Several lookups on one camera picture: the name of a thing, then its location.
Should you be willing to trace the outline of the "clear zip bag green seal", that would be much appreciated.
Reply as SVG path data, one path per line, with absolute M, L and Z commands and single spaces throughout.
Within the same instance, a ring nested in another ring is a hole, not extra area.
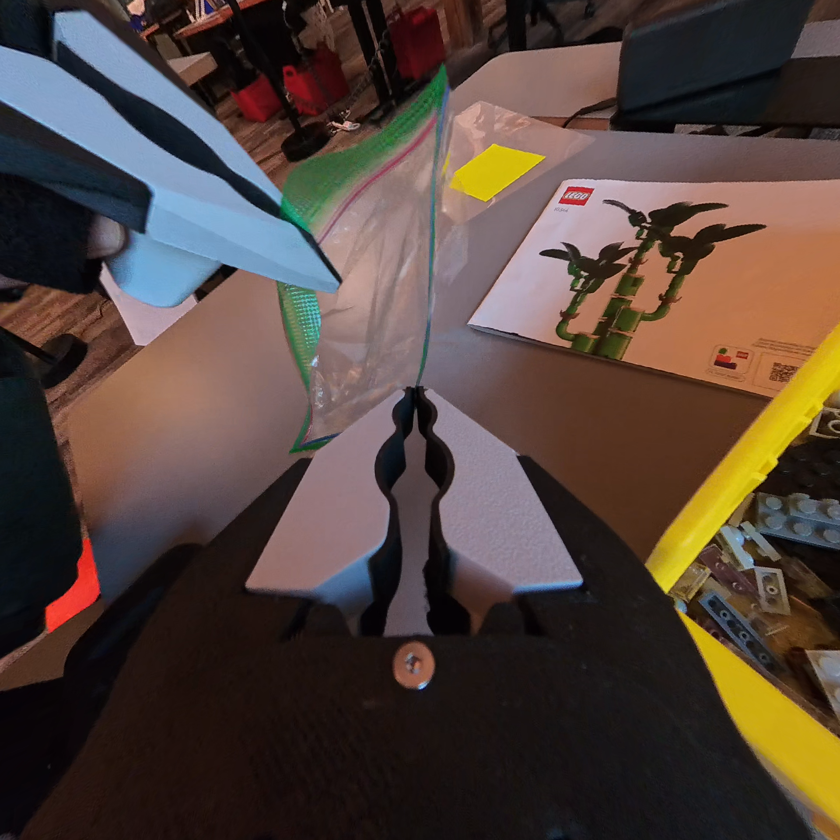
M 308 408 L 291 454 L 318 449 L 394 392 L 421 384 L 434 312 L 450 136 L 444 67 L 377 132 L 302 162 L 282 209 L 341 276 L 335 292 L 278 283 Z

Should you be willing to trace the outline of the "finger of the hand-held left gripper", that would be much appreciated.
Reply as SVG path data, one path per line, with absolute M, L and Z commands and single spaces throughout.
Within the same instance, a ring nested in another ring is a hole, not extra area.
M 105 98 L 145 139 L 280 216 L 279 191 L 151 47 L 105 10 L 55 7 L 52 16 L 52 55 L 61 69 Z
M 54 61 L 2 47 L 2 104 L 150 188 L 145 232 L 130 232 L 112 262 L 128 293 L 192 293 L 219 266 L 315 291 L 339 288 L 340 273 L 299 224 L 163 151 Z

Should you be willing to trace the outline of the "plant building instruction booklet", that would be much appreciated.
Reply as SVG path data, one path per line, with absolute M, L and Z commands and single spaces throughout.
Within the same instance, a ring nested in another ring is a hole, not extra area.
M 772 397 L 839 319 L 839 182 L 561 183 L 475 330 Z

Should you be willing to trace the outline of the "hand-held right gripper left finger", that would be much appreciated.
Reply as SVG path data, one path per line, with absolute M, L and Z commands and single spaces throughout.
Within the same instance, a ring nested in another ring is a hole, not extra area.
M 393 488 L 406 468 L 415 390 L 387 396 L 315 456 L 245 588 L 337 607 L 382 636 L 402 576 Z

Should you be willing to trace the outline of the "black electronic box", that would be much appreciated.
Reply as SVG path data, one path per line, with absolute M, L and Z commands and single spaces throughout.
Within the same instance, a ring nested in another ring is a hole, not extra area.
M 672 130 L 742 116 L 792 59 L 810 1 L 643 2 L 625 27 L 615 126 Z

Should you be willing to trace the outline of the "black metal table leg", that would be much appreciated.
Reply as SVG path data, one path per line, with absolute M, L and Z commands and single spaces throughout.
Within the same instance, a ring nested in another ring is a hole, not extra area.
M 382 1 L 345 1 L 377 97 L 371 119 L 382 121 L 408 99 L 409 83 L 397 69 L 396 51 Z

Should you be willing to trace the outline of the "yellow plastic storage bin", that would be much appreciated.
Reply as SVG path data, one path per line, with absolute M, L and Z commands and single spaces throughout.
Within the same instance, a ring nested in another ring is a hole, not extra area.
M 776 466 L 839 386 L 839 328 L 762 410 L 702 482 L 648 555 L 668 590 L 748 493 Z M 838 737 L 685 616 L 730 717 L 749 746 L 805 806 L 818 838 L 838 838 Z

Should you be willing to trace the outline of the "pile of toy building bricks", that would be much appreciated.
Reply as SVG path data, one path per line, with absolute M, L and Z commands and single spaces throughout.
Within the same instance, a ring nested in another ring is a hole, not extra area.
M 838 735 L 838 392 L 734 508 L 669 596 Z

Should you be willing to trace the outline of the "yellow sticky note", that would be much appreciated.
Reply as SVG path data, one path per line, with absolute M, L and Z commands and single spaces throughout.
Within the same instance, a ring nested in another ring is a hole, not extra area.
M 458 193 L 488 203 L 544 159 L 542 154 L 494 143 L 458 168 L 450 186 Z

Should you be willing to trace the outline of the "small clear plastic sleeve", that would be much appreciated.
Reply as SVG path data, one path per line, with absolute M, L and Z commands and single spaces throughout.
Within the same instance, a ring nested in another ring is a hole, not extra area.
M 517 112 L 478 101 L 452 119 L 444 158 L 442 209 L 449 221 L 465 224 L 498 204 L 503 198 L 529 185 L 552 168 L 580 154 L 593 143 L 592 136 L 563 129 Z M 492 144 L 544 155 L 542 163 L 511 184 L 488 203 L 451 188 L 454 173 Z

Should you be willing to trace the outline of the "white board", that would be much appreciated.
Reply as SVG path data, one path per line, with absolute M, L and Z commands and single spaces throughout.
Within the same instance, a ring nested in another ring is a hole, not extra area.
M 139 347 L 154 341 L 198 303 L 195 295 L 172 308 L 143 303 L 118 286 L 106 264 L 101 266 L 99 281 L 129 331 L 132 342 Z

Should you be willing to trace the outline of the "black pole stand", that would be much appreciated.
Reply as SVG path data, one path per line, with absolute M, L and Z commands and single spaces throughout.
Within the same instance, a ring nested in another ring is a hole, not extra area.
M 275 68 L 245 21 L 241 6 L 237 1 L 226 1 L 226 5 L 248 60 L 268 80 L 280 103 L 280 110 L 292 128 L 292 132 L 280 144 L 283 154 L 290 163 L 312 157 L 327 145 L 331 139 L 330 132 L 322 122 L 301 123 L 298 111 L 288 100 Z

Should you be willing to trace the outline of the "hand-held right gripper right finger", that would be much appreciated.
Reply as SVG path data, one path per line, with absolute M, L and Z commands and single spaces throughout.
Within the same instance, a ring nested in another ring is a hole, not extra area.
M 424 467 L 435 483 L 423 577 L 435 635 L 468 635 L 522 595 L 583 577 L 519 454 L 443 397 L 417 389 Z

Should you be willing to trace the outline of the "dark green jacket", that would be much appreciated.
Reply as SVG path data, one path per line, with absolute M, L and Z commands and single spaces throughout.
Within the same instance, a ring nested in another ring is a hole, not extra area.
M 77 580 L 81 524 L 46 394 L 24 352 L 1 342 L 1 656 L 46 628 Z

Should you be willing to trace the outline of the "grey desk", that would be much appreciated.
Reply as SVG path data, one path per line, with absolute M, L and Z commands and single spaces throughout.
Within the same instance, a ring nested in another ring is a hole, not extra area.
M 468 224 L 467 265 L 437 294 L 426 381 L 523 448 L 646 560 L 760 408 L 663 374 L 623 373 L 466 327 L 565 177 L 838 180 L 838 142 L 594 131 L 582 151 Z M 291 462 L 305 407 L 273 279 L 239 271 L 70 411 L 70 452 L 113 597 L 178 542 L 205 541 Z

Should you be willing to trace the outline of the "red bag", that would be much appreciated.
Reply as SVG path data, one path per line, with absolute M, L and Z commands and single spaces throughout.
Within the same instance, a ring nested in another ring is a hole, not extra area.
M 304 116 L 317 117 L 350 95 L 339 55 L 323 41 L 295 66 L 283 66 L 282 81 L 288 97 Z
M 247 86 L 231 90 L 230 94 L 247 121 L 267 123 L 282 112 L 282 103 L 263 73 L 259 73 Z
M 405 80 L 420 81 L 444 63 L 445 43 L 436 9 L 418 6 L 406 11 L 397 4 L 387 22 L 396 66 Z

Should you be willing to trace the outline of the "person's left hand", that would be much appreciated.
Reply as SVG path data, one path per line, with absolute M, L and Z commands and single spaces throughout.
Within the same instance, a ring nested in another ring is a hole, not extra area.
M 102 261 L 126 239 L 119 223 L 24 178 L 1 176 L 3 300 L 29 286 L 90 293 Z

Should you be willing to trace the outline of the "brown wooden table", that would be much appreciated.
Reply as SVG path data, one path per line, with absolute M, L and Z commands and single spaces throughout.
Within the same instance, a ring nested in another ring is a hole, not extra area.
M 233 9 L 231 8 L 230 4 L 227 4 L 224 7 L 220 7 L 218 10 L 212 12 L 210 15 L 206 15 L 201 17 L 197 21 L 184 26 L 179 29 L 172 30 L 171 37 L 175 39 L 186 39 L 193 37 L 195 35 L 207 32 L 213 28 L 216 28 L 222 24 L 225 24 L 227 21 L 233 19 Z M 163 34 L 164 27 L 162 24 L 155 24 L 151 27 L 148 27 L 143 32 L 140 33 L 140 36 L 144 40 L 149 40 L 153 35 Z

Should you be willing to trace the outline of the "red orange tag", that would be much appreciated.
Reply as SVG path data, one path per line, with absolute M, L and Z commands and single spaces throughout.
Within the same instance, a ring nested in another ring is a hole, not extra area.
M 88 609 L 100 596 L 98 571 L 93 557 L 91 541 L 82 540 L 82 551 L 77 562 L 77 578 L 62 596 L 45 609 L 45 630 L 52 634 L 58 627 Z

